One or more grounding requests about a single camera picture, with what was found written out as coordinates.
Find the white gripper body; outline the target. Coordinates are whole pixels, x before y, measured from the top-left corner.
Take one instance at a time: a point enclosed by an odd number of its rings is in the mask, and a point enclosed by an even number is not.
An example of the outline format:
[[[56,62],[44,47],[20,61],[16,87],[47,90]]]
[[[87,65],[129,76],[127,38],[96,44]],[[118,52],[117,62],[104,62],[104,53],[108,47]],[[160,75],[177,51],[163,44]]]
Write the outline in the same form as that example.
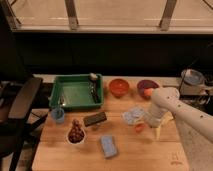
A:
[[[166,109],[161,108],[155,103],[152,103],[144,115],[144,120],[151,127],[157,128],[161,124],[163,116],[165,115],[166,112],[167,112]]]

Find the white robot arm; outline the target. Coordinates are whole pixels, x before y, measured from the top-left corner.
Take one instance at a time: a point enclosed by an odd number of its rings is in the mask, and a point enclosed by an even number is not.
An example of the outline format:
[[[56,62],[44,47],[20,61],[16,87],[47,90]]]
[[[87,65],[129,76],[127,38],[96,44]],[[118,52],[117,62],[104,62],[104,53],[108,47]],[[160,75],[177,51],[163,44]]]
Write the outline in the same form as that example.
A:
[[[182,102],[179,97],[180,93],[174,87],[154,89],[151,105],[143,116],[144,121],[157,128],[169,111],[213,143],[213,116]]]

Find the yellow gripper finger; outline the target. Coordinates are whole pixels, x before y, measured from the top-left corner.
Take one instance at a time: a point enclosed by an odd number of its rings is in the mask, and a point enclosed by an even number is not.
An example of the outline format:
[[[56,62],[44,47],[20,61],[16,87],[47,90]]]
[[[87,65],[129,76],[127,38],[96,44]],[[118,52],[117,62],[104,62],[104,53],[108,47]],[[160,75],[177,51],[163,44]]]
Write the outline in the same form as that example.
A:
[[[164,126],[174,119],[173,115],[168,112],[164,115],[161,125]]]
[[[155,139],[159,140],[161,136],[161,127],[157,127],[154,130],[155,130]]]

